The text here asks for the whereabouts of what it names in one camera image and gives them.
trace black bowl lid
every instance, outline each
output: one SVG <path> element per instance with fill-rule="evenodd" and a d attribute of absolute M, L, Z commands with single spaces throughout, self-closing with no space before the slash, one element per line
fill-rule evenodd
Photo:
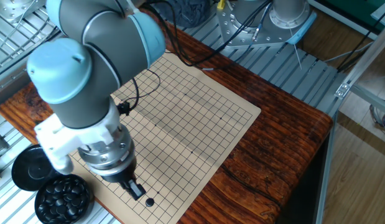
<path fill-rule="evenodd" d="M 51 165 L 40 145 L 34 145 L 20 153 L 12 165 L 11 176 L 22 190 L 39 190 L 49 180 L 60 176 Z"/>

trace wooden floor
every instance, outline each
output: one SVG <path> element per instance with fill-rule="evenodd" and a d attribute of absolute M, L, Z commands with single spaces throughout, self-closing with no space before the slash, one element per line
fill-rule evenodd
<path fill-rule="evenodd" d="M 350 51 L 362 35 L 318 12 L 299 47 L 321 60 Z M 341 60 L 330 64 L 337 67 Z M 385 50 L 359 84 L 385 99 Z M 369 103 L 349 94 L 336 124 L 324 224 L 385 223 L 385 134 L 369 113 Z"/>

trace silver cylinder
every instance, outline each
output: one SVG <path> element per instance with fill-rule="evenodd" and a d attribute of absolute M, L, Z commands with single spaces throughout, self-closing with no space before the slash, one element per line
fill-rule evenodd
<path fill-rule="evenodd" d="M 296 20 L 304 11 L 305 0 L 274 0 L 278 18 L 285 22 Z"/>
<path fill-rule="evenodd" d="M 134 143 L 124 125 L 112 134 L 114 141 L 98 142 L 78 148 L 80 157 L 91 171 L 101 176 L 115 175 L 126 169 L 135 158 Z"/>
<path fill-rule="evenodd" d="M 280 28 L 291 29 L 303 24 L 310 15 L 307 0 L 274 0 L 271 21 Z"/>

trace metal mounting plate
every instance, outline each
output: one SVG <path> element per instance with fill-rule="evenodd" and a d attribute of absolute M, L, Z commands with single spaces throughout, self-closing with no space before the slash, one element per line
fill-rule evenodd
<path fill-rule="evenodd" d="M 223 41 L 226 42 L 228 39 L 230 39 L 230 37 L 238 30 L 237 28 L 238 24 L 240 22 L 244 22 L 244 21 L 237 21 L 237 18 L 235 18 L 235 11 L 238 10 L 238 6 L 244 7 L 244 8 L 256 9 L 262 3 L 264 3 L 264 0 L 244 1 L 243 3 L 234 2 L 232 4 L 233 10 L 231 10 L 227 5 L 224 7 L 224 9 L 217 9 L 217 18 L 219 20 L 221 37 L 223 38 Z M 263 11 L 261 11 L 256 16 L 256 19 L 260 20 L 262 14 L 263 14 Z M 273 24 L 272 21 L 270 20 L 269 15 L 267 15 L 264 20 L 263 27 L 260 30 L 257 40 L 253 43 L 253 46 L 256 46 L 256 47 L 281 46 L 292 37 L 292 34 L 290 33 L 290 31 L 292 31 L 292 33 L 295 34 L 300 28 L 301 26 L 298 26 L 292 29 L 281 29 L 275 26 L 275 24 Z M 247 48 L 251 44 L 251 39 L 253 36 L 253 33 L 251 32 L 251 30 L 254 30 L 254 29 L 256 28 L 254 27 L 252 29 L 246 29 L 243 32 L 241 32 L 237 37 L 235 37 L 227 45 L 227 48 L 235 48 L 235 49 L 241 49 L 243 47 Z"/>
<path fill-rule="evenodd" d="M 19 22 L 23 13 L 25 16 L 44 6 L 45 0 L 0 0 L 0 16 L 10 23 Z"/>

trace wire grid shelf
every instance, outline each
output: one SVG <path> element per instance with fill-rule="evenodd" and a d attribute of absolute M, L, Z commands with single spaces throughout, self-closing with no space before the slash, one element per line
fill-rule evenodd
<path fill-rule="evenodd" d="M 23 18 L 18 26 L 0 16 L 0 72 L 12 66 L 15 58 L 39 46 L 54 28 L 44 7 Z"/>

